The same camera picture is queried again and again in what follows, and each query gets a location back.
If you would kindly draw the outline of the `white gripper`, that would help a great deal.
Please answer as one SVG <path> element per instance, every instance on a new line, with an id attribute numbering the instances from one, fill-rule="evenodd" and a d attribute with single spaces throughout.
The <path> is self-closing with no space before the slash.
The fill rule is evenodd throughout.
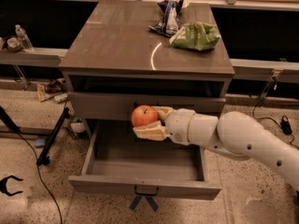
<path id="1" fill-rule="evenodd" d="M 190 109 L 174 110 L 170 106 L 154 106 L 158 113 L 158 121 L 154 121 L 146 126 L 134 127 L 133 131 L 138 138 L 152 141 L 163 141 L 168 136 L 172 142 L 187 146 L 188 128 L 195 112 Z"/>

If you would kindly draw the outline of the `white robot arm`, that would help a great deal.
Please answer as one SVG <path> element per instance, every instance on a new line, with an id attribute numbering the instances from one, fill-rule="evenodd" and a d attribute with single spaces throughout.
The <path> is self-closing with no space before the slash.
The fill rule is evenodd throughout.
<path id="1" fill-rule="evenodd" d="M 215 117 L 185 108 L 140 105 L 131 122 L 139 138 L 197 145 L 232 159 L 253 158 L 299 189 L 299 151 L 243 113 Z"/>

